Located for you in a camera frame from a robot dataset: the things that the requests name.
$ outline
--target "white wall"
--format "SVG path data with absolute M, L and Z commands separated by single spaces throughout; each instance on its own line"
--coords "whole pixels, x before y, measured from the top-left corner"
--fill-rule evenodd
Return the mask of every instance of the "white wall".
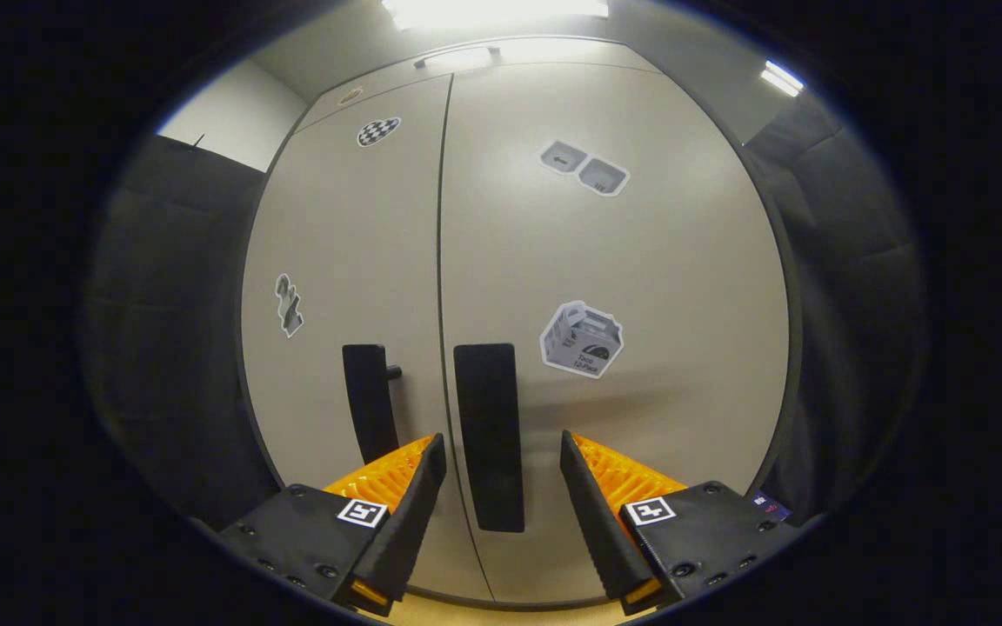
M 246 59 L 203 87 L 156 134 L 195 143 L 267 171 L 307 104 L 260 64 Z

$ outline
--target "cabinet door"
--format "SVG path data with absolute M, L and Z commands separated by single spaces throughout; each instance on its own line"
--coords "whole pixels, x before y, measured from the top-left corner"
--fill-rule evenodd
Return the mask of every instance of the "cabinet door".
M 554 140 L 629 178 L 599 194 L 577 173 L 556 173 L 539 161 Z M 458 455 L 454 350 L 516 352 L 525 527 L 482 531 L 468 503 L 486 579 L 499 602 L 600 596 L 559 471 L 560 432 L 687 485 L 715 479 L 745 491 L 788 372 L 775 234 L 727 140 L 656 72 L 551 63 L 460 72 L 443 163 L 442 321 Z M 540 334 L 576 299 L 623 329 L 597 380 L 541 360 Z M 462 480 L 468 500 L 489 498 Z
M 451 443 L 443 399 L 435 237 L 450 76 L 394 90 L 289 140 L 254 222 L 242 282 L 241 341 L 254 413 L 281 478 L 324 487 L 360 468 L 342 347 L 380 344 L 403 376 L 390 384 L 400 443 Z M 369 147 L 374 120 L 400 126 Z M 287 337 L 276 280 L 289 274 L 303 326 Z M 412 585 L 490 599 L 456 469 L 435 504 Z

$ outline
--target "wooden floor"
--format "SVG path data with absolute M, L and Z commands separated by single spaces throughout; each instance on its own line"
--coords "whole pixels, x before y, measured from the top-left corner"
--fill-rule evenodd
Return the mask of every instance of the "wooden floor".
M 537 626 L 611 626 L 624 623 L 625 619 L 648 615 L 645 610 L 636 615 L 624 617 L 617 602 L 569 610 L 485 610 L 434 601 L 431 598 L 405 594 L 405 601 L 395 603 L 389 617 L 378 617 L 363 613 L 379 622 L 397 623 L 398 626 L 431 626 L 434 623 L 457 623 L 458 626 L 521 625 L 535 623 Z

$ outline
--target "black door handle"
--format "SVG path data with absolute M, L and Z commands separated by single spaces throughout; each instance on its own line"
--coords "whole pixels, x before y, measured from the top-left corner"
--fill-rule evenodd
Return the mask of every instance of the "black door handle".
M 454 380 L 478 528 L 524 532 L 517 360 L 512 344 L 455 346 Z
M 400 448 L 389 381 L 401 378 L 401 368 L 386 365 L 385 346 L 343 346 L 343 373 L 354 437 L 358 438 L 363 463 L 370 464 Z

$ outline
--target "checkered sticker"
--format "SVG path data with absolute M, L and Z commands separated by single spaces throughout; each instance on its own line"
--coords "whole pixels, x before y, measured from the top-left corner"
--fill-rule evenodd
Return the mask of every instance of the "checkered sticker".
M 632 523 L 636 526 L 663 522 L 664 519 L 671 519 L 675 516 L 675 512 L 667 506 L 667 502 L 662 497 L 625 504 L 624 508 L 628 509 L 629 517 L 632 518 Z
M 390 132 L 397 130 L 400 124 L 401 118 L 398 117 L 377 119 L 367 123 L 366 126 L 362 127 L 362 130 L 359 130 L 359 145 L 363 148 L 374 145 L 374 143 L 389 137 Z
M 385 504 L 367 503 L 366 500 L 355 498 L 336 517 L 343 522 L 374 528 L 381 522 L 382 516 L 385 516 L 387 508 L 389 507 Z

